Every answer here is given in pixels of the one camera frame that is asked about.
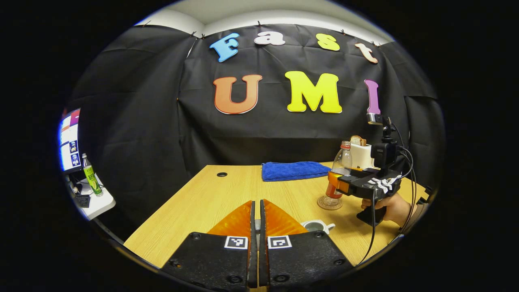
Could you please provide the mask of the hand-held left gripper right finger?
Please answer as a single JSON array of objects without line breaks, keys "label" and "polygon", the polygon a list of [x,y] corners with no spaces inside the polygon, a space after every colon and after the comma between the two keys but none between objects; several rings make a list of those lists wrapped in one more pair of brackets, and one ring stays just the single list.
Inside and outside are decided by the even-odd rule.
[{"label": "hand-held left gripper right finger", "polygon": [[275,205],[261,200],[258,228],[258,285],[267,291],[312,291],[354,266],[325,231],[274,236]]}]

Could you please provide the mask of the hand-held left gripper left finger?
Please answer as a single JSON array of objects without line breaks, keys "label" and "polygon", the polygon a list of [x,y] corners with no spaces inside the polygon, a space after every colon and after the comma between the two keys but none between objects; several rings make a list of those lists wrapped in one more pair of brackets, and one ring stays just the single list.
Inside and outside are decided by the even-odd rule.
[{"label": "hand-held left gripper left finger", "polygon": [[258,287],[255,202],[237,207],[208,232],[193,231],[162,271],[217,292],[248,292]]}]

